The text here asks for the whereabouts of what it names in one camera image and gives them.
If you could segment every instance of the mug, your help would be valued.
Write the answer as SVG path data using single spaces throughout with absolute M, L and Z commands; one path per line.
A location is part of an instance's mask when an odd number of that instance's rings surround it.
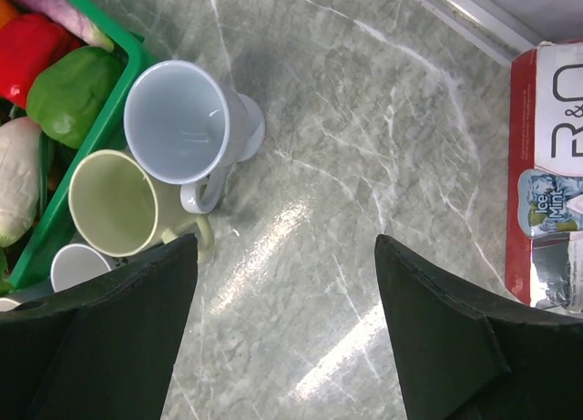
M 47 295 L 51 295 L 52 293 L 53 288 L 51 287 L 50 280 L 12 292 L 9 295 L 0 297 L 0 312 L 12 311 L 23 303 L 47 297 Z
M 53 258 L 51 285 L 54 292 L 61 292 L 126 264 L 127 259 L 111 258 L 88 245 L 69 244 Z
M 81 160 L 68 201 L 79 234 L 100 253 L 133 256 L 197 225 L 199 261 L 212 255 L 209 218 L 182 209 L 179 187 L 153 179 L 128 153 L 101 149 Z
M 181 185 L 182 207 L 208 213 L 231 166 L 250 159 L 265 138 L 265 118 L 249 97 L 202 68 L 168 60 L 129 90 L 124 131 L 136 161 L 154 178 Z

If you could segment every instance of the green plastic crate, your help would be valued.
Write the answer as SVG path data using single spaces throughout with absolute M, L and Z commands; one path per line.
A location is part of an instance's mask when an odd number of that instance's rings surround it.
M 10 282 L 17 289 L 46 279 L 56 252 L 73 238 L 75 224 L 67 203 L 67 192 L 73 171 L 77 164 L 93 151 L 122 149 L 126 146 L 121 119 L 129 89 L 138 76 L 156 62 L 135 36 L 107 17 L 89 0 L 68 1 L 87 15 L 126 52 L 128 63 L 10 275 Z

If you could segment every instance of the red bell pepper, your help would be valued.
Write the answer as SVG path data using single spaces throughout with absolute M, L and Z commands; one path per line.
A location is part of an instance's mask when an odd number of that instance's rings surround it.
M 0 97 L 26 108 L 36 77 L 81 41 L 44 15 L 20 15 L 0 28 Z

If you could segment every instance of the countertop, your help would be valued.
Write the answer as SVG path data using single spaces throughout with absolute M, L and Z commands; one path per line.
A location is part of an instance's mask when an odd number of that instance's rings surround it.
M 504 293 L 508 70 L 414 0 L 94 1 L 267 118 L 163 418 L 404 419 L 375 238 Z

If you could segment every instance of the green bell pepper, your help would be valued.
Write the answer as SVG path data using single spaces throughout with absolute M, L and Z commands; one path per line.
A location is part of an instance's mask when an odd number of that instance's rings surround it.
M 123 70 L 105 49 L 76 49 L 36 78 L 26 113 L 50 138 L 79 149 Z

